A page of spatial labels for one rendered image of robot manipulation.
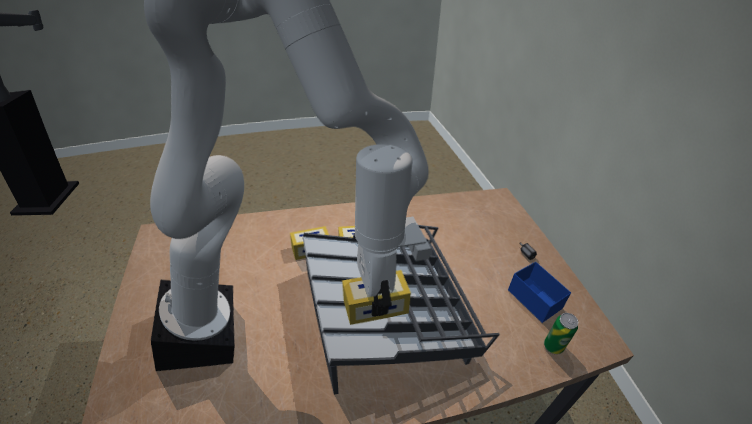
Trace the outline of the blue open bin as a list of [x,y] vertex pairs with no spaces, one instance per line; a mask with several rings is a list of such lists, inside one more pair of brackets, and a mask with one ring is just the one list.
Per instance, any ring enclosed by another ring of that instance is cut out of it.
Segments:
[[516,272],[509,292],[542,323],[563,309],[571,294],[537,262]]

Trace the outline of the green and yellow drink can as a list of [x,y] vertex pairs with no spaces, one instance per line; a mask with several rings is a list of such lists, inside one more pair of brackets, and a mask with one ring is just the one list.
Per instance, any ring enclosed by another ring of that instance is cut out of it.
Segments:
[[560,315],[544,340],[545,348],[552,354],[561,354],[578,330],[578,319],[571,313]]

